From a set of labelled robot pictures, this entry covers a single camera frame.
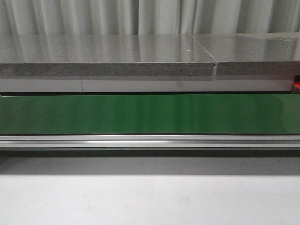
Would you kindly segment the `grey stone countertop left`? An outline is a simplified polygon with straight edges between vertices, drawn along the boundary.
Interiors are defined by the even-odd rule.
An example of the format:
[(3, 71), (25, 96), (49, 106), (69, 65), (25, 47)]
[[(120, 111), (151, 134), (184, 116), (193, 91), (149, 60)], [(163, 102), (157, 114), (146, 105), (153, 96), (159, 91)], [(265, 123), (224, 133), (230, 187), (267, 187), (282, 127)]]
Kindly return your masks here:
[(190, 35), (24, 35), (0, 38), (2, 77), (211, 76)]

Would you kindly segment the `red plastic bin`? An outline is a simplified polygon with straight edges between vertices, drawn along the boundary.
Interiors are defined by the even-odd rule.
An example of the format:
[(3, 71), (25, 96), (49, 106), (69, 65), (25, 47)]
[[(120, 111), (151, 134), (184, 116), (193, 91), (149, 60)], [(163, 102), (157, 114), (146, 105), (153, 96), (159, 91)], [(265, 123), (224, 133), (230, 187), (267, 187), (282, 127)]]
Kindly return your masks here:
[(293, 94), (300, 94), (300, 81), (295, 81), (293, 83), (292, 93)]

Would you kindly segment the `green conveyor belt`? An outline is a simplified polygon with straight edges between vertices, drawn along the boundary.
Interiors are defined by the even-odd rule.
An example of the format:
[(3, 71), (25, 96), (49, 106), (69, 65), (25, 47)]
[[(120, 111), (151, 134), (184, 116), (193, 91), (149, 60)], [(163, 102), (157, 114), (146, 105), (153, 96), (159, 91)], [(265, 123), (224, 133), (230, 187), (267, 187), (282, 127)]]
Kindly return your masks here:
[(298, 94), (4, 96), (3, 135), (298, 134)]

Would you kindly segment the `grey curtain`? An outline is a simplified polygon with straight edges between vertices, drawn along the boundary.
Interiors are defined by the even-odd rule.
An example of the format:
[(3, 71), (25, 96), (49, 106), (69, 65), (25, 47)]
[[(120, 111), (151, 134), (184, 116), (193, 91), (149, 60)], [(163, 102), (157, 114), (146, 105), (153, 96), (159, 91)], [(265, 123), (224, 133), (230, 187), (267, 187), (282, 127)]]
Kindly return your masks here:
[(298, 32), (297, 0), (3, 0), (2, 35)]

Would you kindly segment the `grey stone countertop right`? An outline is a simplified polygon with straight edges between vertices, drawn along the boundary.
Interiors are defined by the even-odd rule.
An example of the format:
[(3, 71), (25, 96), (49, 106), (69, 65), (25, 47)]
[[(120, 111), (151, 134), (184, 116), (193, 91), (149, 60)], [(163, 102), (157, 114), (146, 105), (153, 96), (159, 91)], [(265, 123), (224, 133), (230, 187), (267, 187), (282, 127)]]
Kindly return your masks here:
[(194, 34), (216, 62), (216, 75), (291, 79), (300, 74), (299, 33)]

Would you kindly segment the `grey stone countertop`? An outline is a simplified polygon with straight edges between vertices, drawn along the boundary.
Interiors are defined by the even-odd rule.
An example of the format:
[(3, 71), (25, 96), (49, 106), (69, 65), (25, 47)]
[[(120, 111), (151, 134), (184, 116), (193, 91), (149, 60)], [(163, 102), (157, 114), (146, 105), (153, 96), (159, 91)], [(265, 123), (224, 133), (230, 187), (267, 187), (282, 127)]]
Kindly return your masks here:
[(216, 75), (291, 79), (300, 74), (299, 33), (194, 34), (216, 62)]
[(190, 35), (24, 35), (0, 38), (2, 77), (211, 76)]

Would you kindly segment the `aluminium conveyor frame rail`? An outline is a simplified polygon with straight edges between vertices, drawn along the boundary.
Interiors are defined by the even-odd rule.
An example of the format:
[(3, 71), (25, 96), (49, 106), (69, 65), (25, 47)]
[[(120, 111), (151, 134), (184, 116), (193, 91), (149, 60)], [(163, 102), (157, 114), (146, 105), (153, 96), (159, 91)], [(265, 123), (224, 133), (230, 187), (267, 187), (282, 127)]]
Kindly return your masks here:
[(299, 135), (2, 135), (0, 147), (18, 149), (255, 149), (298, 150)]

